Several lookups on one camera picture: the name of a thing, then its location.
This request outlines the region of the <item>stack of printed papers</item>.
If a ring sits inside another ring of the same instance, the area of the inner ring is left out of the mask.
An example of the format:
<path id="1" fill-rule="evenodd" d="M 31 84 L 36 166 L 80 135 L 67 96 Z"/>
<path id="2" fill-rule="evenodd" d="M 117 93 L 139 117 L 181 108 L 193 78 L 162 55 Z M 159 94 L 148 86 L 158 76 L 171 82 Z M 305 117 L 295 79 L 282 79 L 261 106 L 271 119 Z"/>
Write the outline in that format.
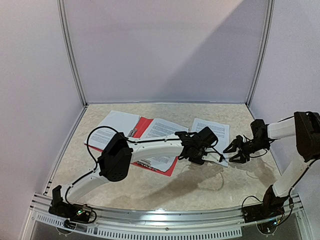
<path id="1" fill-rule="evenodd" d="M 214 149 L 209 148 L 206 150 L 208 154 L 203 157 L 204 161 L 215 163 L 227 168 L 229 165 L 229 157 L 228 154 L 223 153 L 223 151 L 230 144 L 230 126 L 227 124 L 195 118 L 190 130 L 191 132 L 198 133 L 205 127 L 209 127 L 211 131 L 217 136 L 218 142 L 214 146 L 214 149 L 217 150 L 220 154 L 222 154 L 224 159 L 222 159 L 221 162 L 219 162 L 220 155 L 216 153 Z"/>

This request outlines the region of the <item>printed paper sheet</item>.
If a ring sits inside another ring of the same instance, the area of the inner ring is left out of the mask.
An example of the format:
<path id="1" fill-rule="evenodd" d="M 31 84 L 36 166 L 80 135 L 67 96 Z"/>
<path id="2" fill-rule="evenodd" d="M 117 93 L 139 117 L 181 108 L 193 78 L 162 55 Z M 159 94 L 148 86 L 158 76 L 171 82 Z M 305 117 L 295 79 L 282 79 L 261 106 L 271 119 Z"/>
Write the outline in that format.
<path id="1" fill-rule="evenodd" d="M 140 116 L 137 114 L 111 110 L 110 113 L 99 123 L 98 127 L 108 126 L 119 133 L 124 133 L 124 136 L 128 137 L 139 120 Z M 110 128 L 99 128 L 90 135 L 88 145 L 91 148 L 102 151 L 115 134 L 116 132 Z"/>
<path id="2" fill-rule="evenodd" d="M 167 121 L 161 118 L 148 119 L 141 117 L 137 126 L 137 132 L 134 138 L 155 138 L 164 137 L 175 132 L 188 132 L 189 128 L 177 123 Z M 153 158 L 142 159 L 149 161 L 156 172 L 162 172 L 163 175 L 171 176 L 174 169 L 173 164 L 176 160 L 174 156 L 157 156 Z"/>

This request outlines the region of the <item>red file folder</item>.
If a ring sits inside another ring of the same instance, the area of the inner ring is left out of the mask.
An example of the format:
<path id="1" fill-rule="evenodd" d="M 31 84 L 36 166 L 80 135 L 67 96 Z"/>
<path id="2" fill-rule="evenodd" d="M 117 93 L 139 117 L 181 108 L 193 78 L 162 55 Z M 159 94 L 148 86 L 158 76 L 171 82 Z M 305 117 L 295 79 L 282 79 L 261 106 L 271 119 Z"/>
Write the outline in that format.
<path id="1" fill-rule="evenodd" d="M 136 114 L 111 111 L 99 126 L 109 126 L 123 132 L 127 137 L 154 138 L 164 137 L 184 129 L 183 126 L 160 118 L 145 118 Z M 84 141 L 94 150 L 101 152 L 109 143 L 115 132 L 110 129 L 98 129 L 90 136 L 89 141 Z M 174 156 L 158 156 L 141 159 L 132 164 L 146 170 L 170 177 L 178 159 Z"/>

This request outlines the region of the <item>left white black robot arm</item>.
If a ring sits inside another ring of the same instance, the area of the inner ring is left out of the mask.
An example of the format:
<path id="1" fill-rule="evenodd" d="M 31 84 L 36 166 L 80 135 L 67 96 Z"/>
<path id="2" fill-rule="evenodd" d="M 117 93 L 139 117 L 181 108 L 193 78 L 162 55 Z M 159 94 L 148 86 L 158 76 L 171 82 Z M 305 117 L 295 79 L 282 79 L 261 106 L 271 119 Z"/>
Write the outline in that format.
<path id="1" fill-rule="evenodd" d="M 173 156 L 201 165 L 203 157 L 218 141 L 209 127 L 200 132 L 177 131 L 146 139 L 126 137 L 122 132 L 116 132 L 96 159 L 93 169 L 74 182 L 58 185 L 52 190 L 54 207 L 63 217 L 70 217 L 75 211 L 72 203 L 102 185 L 122 181 L 127 177 L 130 165 L 140 160 Z"/>

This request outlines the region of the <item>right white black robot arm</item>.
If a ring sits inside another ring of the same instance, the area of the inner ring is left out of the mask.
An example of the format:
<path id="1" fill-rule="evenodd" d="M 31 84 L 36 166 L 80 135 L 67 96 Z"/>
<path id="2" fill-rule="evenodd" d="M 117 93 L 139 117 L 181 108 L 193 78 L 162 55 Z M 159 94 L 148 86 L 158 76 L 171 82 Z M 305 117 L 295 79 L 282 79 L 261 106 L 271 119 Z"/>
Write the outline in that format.
<path id="1" fill-rule="evenodd" d="M 237 135 L 223 150 L 225 154 L 234 154 L 229 158 L 230 162 L 245 164 L 252 159 L 252 154 L 260 150 L 268 151 L 274 141 L 295 138 L 297 156 L 266 190 L 258 208 L 262 218 L 269 218 L 278 207 L 283 206 L 311 165 L 320 159 L 320 115 L 312 111 L 296 111 L 293 116 L 269 124 L 263 119 L 255 119 L 250 127 L 251 139 Z"/>

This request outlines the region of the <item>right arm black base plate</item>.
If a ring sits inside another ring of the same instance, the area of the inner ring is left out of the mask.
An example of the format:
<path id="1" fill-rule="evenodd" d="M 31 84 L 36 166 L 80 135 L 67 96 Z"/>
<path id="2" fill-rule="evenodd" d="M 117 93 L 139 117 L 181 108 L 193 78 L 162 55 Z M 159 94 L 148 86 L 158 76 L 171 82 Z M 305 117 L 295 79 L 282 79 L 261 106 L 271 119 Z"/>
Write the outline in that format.
<path id="1" fill-rule="evenodd" d="M 248 205 L 241 208 L 245 223 L 258 222 L 282 216 L 285 213 L 284 207 L 265 208 L 262 203 Z"/>

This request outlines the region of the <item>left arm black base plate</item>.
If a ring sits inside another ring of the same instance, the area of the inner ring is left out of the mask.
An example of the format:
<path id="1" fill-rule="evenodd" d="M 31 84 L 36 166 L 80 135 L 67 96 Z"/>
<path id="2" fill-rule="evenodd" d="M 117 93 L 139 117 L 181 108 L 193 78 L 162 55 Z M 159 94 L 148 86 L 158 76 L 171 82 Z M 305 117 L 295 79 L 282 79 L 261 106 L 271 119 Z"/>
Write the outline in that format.
<path id="1" fill-rule="evenodd" d="M 65 218 L 70 222 L 92 224 L 97 219 L 97 213 L 87 204 L 69 203 L 61 195 L 62 186 L 52 190 L 52 200 L 48 212 L 52 215 Z"/>

